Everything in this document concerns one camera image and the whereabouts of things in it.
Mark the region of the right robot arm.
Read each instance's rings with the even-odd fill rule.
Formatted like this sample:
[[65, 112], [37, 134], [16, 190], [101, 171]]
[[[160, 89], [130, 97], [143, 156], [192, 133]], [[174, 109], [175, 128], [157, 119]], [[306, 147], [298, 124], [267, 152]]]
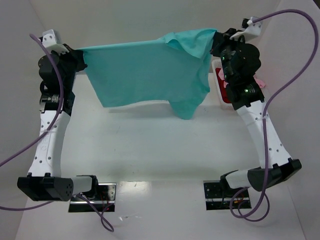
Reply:
[[225, 191], [253, 188], [260, 192], [287, 181], [302, 164], [286, 151], [264, 111], [265, 97], [254, 78], [261, 67], [260, 52], [244, 36], [234, 39], [237, 32], [234, 28], [216, 32], [210, 53], [221, 60], [227, 97], [251, 135], [260, 166], [228, 172], [220, 177], [220, 185]]

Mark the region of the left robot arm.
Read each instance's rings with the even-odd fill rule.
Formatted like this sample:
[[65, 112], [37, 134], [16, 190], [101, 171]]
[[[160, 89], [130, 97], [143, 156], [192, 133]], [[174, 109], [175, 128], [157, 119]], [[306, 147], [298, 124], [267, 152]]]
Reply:
[[87, 67], [83, 51], [74, 50], [67, 44], [61, 54], [51, 52], [60, 73], [63, 94], [52, 64], [47, 56], [39, 61], [40, 84], [40, 133], [44, 137], [37, 148], [27, 176], [19, 177], [17, 187], [33, 201], [69, 201], [72, 196], [84, 194], [93, 199], [98, 193], [95, 175], [62, 177], [61, 154], [67, 126], [71, 119], [75, 100], [73, 85], [77, 72]]

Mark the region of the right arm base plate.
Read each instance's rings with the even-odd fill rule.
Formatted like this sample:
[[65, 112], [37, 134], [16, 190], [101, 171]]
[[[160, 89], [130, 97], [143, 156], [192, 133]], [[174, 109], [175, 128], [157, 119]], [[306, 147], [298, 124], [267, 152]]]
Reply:
[[[231, 189], [230, 191], [224, 191], [220, 185], [220, 182], [217, 180], [204, 181], [203, 188], [207, 211], [229, 210], [231, 198], [239, 190]], [[242, 192], [234, 199], [232, 203], [233, 209], [237, 210], [238, 206], [240, 206], [240, 209], [252, 208], [248, 190]]]

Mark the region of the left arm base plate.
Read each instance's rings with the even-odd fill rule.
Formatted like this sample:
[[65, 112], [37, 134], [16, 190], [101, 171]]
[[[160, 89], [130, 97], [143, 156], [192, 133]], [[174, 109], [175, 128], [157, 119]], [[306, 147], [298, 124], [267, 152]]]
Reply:
[[[115, 211], [116, 200], [116, 183], [99, 183], [97, 188], [97, 194], [94, 197], [87, 197], [84, 195], [90, 203], [101, 212], [106, 208], [106, 212]], [[90, 205], [79, 197], [72, 197], [68, 207], [69, 213], [89, 213], [94, 212]]]

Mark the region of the teal t shirt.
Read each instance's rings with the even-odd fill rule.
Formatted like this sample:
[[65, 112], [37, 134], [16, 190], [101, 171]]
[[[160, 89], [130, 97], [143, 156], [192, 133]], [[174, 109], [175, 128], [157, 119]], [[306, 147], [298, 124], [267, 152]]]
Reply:
[[85, 73], [105, 108], [167, 101], [190, 120], [210, 92], [214, 28], [170, 32], [158, 39], [84, 47]]

